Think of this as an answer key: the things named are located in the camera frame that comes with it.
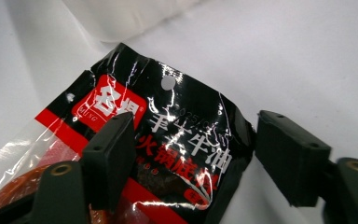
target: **hotpot seasoning package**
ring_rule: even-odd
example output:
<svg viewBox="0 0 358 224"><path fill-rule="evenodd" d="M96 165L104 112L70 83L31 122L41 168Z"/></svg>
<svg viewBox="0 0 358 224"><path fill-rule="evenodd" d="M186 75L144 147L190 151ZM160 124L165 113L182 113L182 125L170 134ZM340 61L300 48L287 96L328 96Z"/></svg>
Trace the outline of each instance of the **hotpot seasoning package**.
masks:
<svg viewBox="0 0 358 224"><path fill-rule="evenodd" d="M92 211L94 223L218 223L252 158L251 124L220 92L124 44L35 117L44 130L21 147L27 157L6 158L14 172L0 176L0 189L36 167L78 160L123 112L134 115L136 162L116 212Z"/></svg>

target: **red label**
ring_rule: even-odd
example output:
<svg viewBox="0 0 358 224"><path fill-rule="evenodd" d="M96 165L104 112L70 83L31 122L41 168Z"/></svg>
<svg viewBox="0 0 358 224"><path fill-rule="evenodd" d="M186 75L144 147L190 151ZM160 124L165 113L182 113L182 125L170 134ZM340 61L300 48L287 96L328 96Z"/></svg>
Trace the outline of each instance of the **red label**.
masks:
<svg viewBox="0 0 358 224"><path fill-rule="evenodd" d="M72 114L98 132L113 116L132 112L134 126L145 113L146 100L122 86L108 75L102 75L97 86L72 108Z"/></svg>

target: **food package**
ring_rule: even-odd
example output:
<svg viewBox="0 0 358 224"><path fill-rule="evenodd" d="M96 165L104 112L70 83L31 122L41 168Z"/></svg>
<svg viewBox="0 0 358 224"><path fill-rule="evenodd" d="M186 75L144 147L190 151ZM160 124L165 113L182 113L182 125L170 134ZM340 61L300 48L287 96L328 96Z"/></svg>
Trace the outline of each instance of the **food package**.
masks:
<svg viewBox="0 0 358 224"><path fill-rule="evenodd" d="M91 211L95 223L218 223L252 158L254 129L220 92L124 44L0 150L0 189L34 169L79 160L123 112L134 115L136 162L116 212Z"/></svg>

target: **white surface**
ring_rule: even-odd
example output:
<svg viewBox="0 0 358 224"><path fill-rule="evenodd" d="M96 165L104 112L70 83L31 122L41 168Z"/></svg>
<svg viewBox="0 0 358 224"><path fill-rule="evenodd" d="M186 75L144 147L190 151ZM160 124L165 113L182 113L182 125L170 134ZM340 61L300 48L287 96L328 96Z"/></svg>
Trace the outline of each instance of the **white surface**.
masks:
<svg viewBox="0 0 358 224"><path fill-rule="evenodd" d="M82 26L103 42L142 33L199 0L62 0Z"/></svg>
<svg viewBox="0 0 358 224"><path fill-rule="evenodd" d="M212 0L125 43L221 91L254 125L260 109L279 112L332 160L358 158L356 0ZM59 0L0 1L0 147L114 46ZM289 207L253 160L223 223L322 223L320 210Z"/></svg>

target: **plastic package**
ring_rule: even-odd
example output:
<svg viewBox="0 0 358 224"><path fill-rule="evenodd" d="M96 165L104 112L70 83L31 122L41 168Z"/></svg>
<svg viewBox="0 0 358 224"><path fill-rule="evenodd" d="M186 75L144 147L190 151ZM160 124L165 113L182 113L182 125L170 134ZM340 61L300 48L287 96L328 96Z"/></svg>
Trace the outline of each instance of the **plastic package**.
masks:
<svg viewBox="0 0 358 224"><path fill-rule="evenodd" d="M120 42L158 24L199 0L63 0L93 36Z"/></svg>
<svg viewBox="0 0 358 224"><path fill-rule="evenodd" d="M120 44L0 151L0 189L36 167L78 160L114 115L134 114L136 163L114 223L218 223L255 133L220 92Z"/></svg>

